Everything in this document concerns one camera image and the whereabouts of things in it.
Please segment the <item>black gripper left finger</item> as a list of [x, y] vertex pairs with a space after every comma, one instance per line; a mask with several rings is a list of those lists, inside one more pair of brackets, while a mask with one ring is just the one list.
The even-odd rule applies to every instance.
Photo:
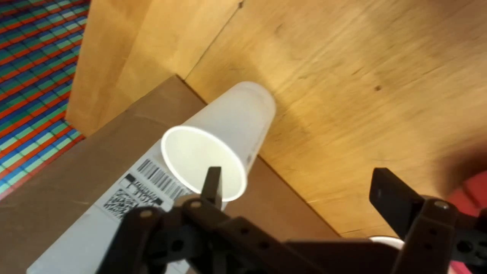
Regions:
[[221, 186], [221, 172], [219, 166], [211, 166], [207, 171], [204, 187], [201, 196], [213, 204], [216, 209], [222, 207], [222, 186]]

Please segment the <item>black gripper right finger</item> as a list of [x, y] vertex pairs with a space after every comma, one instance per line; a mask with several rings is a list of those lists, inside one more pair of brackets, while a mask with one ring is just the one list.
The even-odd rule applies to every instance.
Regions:
[[423, 207], [423, 198], [386, 167], [373, 171], [368, 201], [400, 239]]

